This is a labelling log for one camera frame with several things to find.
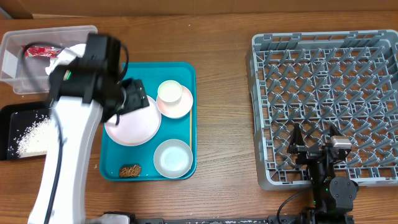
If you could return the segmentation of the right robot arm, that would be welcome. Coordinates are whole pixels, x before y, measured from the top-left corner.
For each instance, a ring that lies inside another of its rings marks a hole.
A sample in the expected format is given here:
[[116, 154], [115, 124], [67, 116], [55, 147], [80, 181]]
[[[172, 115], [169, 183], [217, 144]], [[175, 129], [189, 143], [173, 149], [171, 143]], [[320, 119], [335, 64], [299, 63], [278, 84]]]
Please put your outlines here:
[[305, 208], [293, 223], [353, 223], [348, 212], [353, 210], [353, 202], [359, 191], [359, 185], [347, 178], [337, 176], [334, 166], [345, 160], [352, 150], [348, 137], [342, 135], [336, 126], [330, 126], [330, 138], [319, 146], [307, 147], [298, 123], [290, 135], [287, 152], [296, 154], [296, 164], [306, 166], [307, 179], [311, 187], [289, 197], [277, 211], [277, 221], [284, 205], [309, 190], [313, 192], [314, 206]]

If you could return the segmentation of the brown food piece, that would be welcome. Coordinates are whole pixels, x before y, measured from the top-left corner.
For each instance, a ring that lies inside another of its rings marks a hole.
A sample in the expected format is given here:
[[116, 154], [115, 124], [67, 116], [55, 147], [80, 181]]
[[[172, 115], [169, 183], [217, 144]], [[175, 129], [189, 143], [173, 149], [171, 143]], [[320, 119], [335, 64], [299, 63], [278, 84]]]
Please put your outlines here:
[[142, 172], [142, 168], [140, 165], [132, 165], [132, 166], [123, 166], [119, 170], [120, 178], [133, 178], [140, 176]]

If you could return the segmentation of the red snack wrapper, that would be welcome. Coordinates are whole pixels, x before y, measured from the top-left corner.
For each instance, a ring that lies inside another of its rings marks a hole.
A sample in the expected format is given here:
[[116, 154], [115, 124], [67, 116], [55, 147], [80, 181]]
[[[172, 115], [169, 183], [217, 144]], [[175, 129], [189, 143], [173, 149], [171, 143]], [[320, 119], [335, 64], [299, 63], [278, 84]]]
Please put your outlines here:
[[63, 48], [51, 46], [33, 45], [24, 53], [26, 57], [49, 57], [55, 58]]

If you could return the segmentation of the rice pile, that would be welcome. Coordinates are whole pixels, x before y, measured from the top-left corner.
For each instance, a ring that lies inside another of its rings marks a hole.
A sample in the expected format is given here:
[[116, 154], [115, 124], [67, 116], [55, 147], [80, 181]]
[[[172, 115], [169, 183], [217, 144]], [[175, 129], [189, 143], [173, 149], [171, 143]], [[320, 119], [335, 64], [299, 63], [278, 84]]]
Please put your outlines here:
[[24, 158], [46, 155], [49, 149], [57, 148], [56, 129], [50, 118], [34, 125], [20, 140], [17, 151]]

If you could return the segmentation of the white napkin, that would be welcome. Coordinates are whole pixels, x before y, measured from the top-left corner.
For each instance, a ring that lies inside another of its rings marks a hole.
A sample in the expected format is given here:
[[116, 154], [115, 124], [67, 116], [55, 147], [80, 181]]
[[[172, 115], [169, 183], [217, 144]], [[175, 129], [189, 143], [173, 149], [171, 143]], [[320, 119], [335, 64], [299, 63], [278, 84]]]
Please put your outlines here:
[[61, 60], [74, 60], [76, 57], [82, 58], [85, 53], [86, 44], [76, 44], [71, 47], [65, 47], [62, 51], [57, 55], [57, 57]]
[[45, 67], [45, 72], [46, 72], [46, 74], [47, 74], [47, 75], [50, 75], [50, 74], [55, 70], [55, 67], [56, 67], [60, 62], [62, 62], [62, 59], [60, 59], [60, 58], [51, 58], [51, 59], [50, 59], [50, 64], [49, 64], [49, 66], [48, 66], [48, 67]]

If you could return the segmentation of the large pink plate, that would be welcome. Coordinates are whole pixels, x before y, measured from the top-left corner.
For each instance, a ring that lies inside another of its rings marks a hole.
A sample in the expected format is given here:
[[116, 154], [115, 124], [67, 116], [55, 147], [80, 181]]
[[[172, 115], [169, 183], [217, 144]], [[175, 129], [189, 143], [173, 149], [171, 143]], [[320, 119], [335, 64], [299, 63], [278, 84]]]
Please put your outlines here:
[[162, 114], [158, 110], [156, 102], [147, 96], [149, 106], [123, 114], [114, 115], [104, 124], [108, 136], [116, 143], [123, 146], [139, 146], [152, 139], [160, 128]]

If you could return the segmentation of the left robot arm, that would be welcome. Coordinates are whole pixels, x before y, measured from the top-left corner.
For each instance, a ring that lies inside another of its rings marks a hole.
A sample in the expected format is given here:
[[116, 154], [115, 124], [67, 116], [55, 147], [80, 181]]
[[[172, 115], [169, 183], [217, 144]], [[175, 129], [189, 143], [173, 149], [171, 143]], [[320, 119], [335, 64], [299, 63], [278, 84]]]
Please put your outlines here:
[[47, 151], [29, 223], [84, 223], [85, 188], [98, 125], [149, 105], [140, 79], [125, 79], [119, 64], [75, 58], [49, 75], [55, 147]]

